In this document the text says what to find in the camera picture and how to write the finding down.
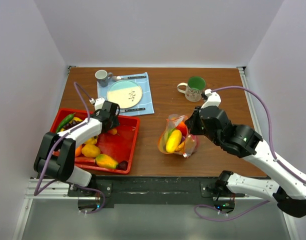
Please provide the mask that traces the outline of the red apple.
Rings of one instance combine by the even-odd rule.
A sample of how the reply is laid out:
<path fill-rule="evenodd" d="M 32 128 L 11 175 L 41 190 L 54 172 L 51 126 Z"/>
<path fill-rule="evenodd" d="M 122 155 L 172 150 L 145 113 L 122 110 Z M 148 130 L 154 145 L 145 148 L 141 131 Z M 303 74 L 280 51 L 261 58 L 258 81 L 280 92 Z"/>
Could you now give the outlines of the red apple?
<path fill-rule="evenodd" d="M 188 128 L 186 126 L 186 124 L 181 121 L 177 126 L 176 126 L 176 129 L 179 130 L 182 134 L 183 137 L 186 137 L 187 134 L 188 134 Z"/>

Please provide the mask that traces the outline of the clear zip top bag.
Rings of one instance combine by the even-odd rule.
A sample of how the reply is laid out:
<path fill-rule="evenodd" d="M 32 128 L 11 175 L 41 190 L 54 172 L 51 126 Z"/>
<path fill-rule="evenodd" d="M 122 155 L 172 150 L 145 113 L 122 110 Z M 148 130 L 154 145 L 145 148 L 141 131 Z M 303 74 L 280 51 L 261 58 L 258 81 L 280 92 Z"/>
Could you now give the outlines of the clear zip top bag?
<path fill-rule="evenodd" d="M 186 137 L 182 136 L 181 138 L 181 142 L 185 141 L 185 146 L 184 149 L 182 151 L 177 151 L 177 152 L 173 152 L 173 153 L 168 153 L 166 151 L 166 143 L 164 141 L 164 135 L 166 133 L 166 131 L 168 129 L 172 129 L 172 128 L 176 128 L 176 126 L 183 121 L 185 123 L 185 121 L 188 119 L 187 116 L 185 115 L 178 115 L 178 114 L 171 114 L 168 116 L 168 118 L 166 119 L 166 127 L 164 132 L 161 134 L 158 143 L 157 143 L 157 148 L 158 150 L 163 153 L 163 154 L 176 154 L 176 155 L 182 155 L 184 158 L 188 158 L 190 157 L 193 153 L 195 153 L 198 149 L 199 146 L 199 140 L 196 136 L 192 135 L 189 133 L 189 129 L 187 127 L 188 130 L 188 134 Z"/>

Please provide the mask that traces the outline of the yellow mango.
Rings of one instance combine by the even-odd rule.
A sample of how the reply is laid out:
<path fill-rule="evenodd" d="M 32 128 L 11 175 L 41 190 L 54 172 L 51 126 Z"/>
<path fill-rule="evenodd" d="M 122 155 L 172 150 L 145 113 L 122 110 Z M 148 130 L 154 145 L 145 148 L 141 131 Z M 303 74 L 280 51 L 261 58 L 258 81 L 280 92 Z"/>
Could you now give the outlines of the yellow mango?
<path fill-rule="evenodd" d="M 176 148 L 180 145 L 181 139 L 182 139 L 182 133 L 180 130 L 175 129 L 174 131 L 172 131 L 165 145 L 166 152 L 167 153 L 175 152 Z"/>

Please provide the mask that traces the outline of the green starfruit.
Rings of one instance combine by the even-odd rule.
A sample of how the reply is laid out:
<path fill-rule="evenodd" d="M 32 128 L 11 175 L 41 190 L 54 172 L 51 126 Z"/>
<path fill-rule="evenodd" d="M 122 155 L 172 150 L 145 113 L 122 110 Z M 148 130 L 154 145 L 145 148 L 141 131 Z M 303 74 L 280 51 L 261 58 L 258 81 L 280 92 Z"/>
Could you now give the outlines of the green starfruit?
<path fill-rule="evenodd" d="M 164 134 L 164 142 L 167 143 L 170 135 L 173 133 L 173 131 L 176 130 L 176 128 L 170 128 L 166 131 L 166 133 Z"/>

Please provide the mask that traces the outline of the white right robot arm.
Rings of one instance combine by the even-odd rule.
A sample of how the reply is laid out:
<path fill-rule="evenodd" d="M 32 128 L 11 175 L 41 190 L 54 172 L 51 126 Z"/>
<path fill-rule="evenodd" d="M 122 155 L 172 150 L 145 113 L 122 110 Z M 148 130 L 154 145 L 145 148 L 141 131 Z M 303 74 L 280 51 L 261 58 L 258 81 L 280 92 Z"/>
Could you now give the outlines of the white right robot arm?
<path fill-rule="evenodd" d="M 217 195 L 244 194 L 274 202 L 284 213 L 306 216 L 306 174 L 270 150 L 269 144 L 253 128 L 233 124 L 217 106 L 197 106 L 185 121 L 190 134 L 205 136 L 230 155 L 243 159 L 266 173 L 267 179 L 221 172 L 213 185 Z"/>

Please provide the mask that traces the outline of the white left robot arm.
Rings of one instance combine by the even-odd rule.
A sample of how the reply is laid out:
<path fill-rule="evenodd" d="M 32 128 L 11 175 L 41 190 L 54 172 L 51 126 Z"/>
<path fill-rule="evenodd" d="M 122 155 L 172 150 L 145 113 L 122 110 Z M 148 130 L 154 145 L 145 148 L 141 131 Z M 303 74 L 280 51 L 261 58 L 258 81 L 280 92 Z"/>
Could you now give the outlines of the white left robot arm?
<path fill-rule="evenodd" d="M 41 191 L 44 176 L 48 176 L 56 181 L 78 185 L 81 193 L 92 196 L 97 184 L 91 180 L 91 173 L 75 166 L 75 151 L 90 138 L 117 127 L 119 113 L 117 103 L 105 100 L 100 108 L 76 126 L 58 133 L 46 133 L 33 164 L 33 169 L 40 174 L 36 193 Z"/>

